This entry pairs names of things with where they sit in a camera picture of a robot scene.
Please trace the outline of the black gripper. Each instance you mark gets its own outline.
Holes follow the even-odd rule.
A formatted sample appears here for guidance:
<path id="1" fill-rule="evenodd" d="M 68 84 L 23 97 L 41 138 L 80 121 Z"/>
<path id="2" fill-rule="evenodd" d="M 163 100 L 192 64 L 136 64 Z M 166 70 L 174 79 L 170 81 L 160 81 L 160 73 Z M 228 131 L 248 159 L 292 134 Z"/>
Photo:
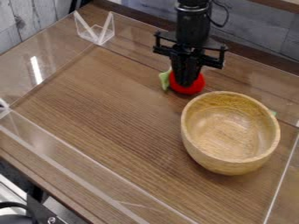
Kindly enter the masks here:
<path id="1" fill-rule="evenodd" d="M 222 69 L 228 47 L 212 38 L 207 38 L 199 47 L 179 46 L 174 31 L 158 31 L 155 34 L 154 53 L 171 58 L 176 83 L 186 87 L 196 81 L 202 66 Z M 188 78 L 186 75 L 188 58 Z"/>

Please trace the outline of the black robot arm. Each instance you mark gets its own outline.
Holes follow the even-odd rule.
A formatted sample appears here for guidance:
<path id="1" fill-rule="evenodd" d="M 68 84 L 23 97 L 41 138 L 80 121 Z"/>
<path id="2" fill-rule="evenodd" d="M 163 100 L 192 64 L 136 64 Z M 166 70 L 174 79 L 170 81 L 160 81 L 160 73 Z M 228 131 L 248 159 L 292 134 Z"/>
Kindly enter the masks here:
<path id="1" fill-rule="evenodd" d="M 228 47 L 211 38 L 211 26 L 226 26 L 230 11 L 218 0 L 178 0 L 175 10 L 175 30 L 154 34 L 154 53 L 170 58 L 174 80 L 188 88 L 203 67 L 224 66 Z"/>

